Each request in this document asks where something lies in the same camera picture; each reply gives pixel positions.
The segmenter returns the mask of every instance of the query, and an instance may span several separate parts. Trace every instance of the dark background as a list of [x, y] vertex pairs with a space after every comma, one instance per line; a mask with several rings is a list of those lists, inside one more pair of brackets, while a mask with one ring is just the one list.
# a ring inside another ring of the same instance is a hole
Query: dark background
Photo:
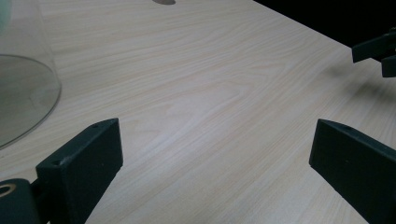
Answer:
[[255, 1], [348, 47], [396, 26], [396, 0]]

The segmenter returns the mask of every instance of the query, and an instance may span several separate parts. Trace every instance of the black mechanical part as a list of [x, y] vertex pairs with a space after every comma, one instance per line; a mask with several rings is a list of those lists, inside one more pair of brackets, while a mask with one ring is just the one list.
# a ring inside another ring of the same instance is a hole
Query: black mechanical part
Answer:
[[382, 64], [382, 77], [396, 77], [396, 28], [387, 34], [352, 47], [353, 63], [375, 58]]
[[95, 123], [40, 162], [34, 183], [0, 182], [0, 223], [85, 223], [121, 166], [119, 120]]
[[309, 164], [369, 223], [396, 223], [396, 151], [319, 119]]

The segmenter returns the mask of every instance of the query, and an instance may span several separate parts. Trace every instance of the transparent plastic dome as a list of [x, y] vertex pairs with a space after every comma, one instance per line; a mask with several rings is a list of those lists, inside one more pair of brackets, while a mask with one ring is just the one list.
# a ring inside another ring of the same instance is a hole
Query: transparent plastic dome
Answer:
[[40, 124], [60, 93], [37, 0], [0, 0], [0, 148]]

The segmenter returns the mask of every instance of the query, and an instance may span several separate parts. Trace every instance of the wooden table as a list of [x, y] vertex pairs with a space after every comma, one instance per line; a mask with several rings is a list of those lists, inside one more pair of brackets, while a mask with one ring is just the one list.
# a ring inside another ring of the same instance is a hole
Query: wooden table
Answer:
[[124, 165], [87, 223], [365, 223], [308, 164], [318, 119], [396, 146], [396, 79], [251, 0], [41, 0], [63, 83], [0, 180], [119, 118]]

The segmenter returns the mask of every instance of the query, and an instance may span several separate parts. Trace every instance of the light wood grain surface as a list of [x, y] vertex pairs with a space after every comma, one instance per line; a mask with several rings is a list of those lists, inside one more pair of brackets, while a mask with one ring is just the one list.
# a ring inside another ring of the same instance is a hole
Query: light wood grain surface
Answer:
[[87, 223], [365, 223], [308, 164], [318, 119], [396, 147], [380, 63], [251, 0], [41, 0], [63, 83], [0, 180], [120, 118], [124, 165]]

